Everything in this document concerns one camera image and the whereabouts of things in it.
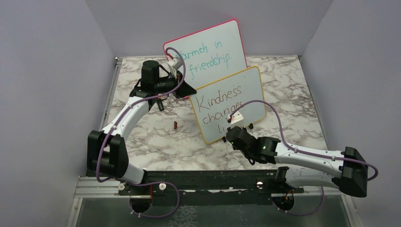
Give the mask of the black orange highlighter marker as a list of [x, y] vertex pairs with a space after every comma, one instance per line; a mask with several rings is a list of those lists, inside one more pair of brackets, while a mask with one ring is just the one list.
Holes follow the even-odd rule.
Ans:
[[165, 108], [164, 108], [164, 105], [163, 105], [163, 101], [162, 100], [157, 100], [157, 106], [158, 106], [158, 108], [159, 108], [159, 110], [160, 111], [163, 111]]

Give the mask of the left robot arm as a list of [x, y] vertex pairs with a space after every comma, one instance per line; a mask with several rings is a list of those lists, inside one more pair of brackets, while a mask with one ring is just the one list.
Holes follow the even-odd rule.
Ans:
[[102, 130], [91, 131], [87, 139], [87, 168], [107, 178], [118, 178], [130, 182], [132, 190], [143, 194], [148, 190], [145, 170], [129, 163], [126, 139], [154, 104], [164, 109], [162, 98], [170, 94], [176, 98], [194, 95], [196, 90], [184, 81], [179, 71], [182, 60], [173, 58], [167, 63], [166, 77], [160, 76], [163, 68], [159, 62], [147, 60], [141, 68], [141, 78], [130, 92], [127, 104], [118, 115]]

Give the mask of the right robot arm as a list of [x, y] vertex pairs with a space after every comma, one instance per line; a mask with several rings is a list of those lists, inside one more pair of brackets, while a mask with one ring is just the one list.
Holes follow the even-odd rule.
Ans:
[[337, 188], [353, 197], [367, 196], [368, 167], [355, 148], [330, 151], [298, 147], [273, 137], [256, 138], [238, 126], [227, 132], [226, 140], [252, 165], [256, 162], [296, 165], [295, 169], [273, 179], [273, 187], [278, 192], [290, 187], [323, 186]]

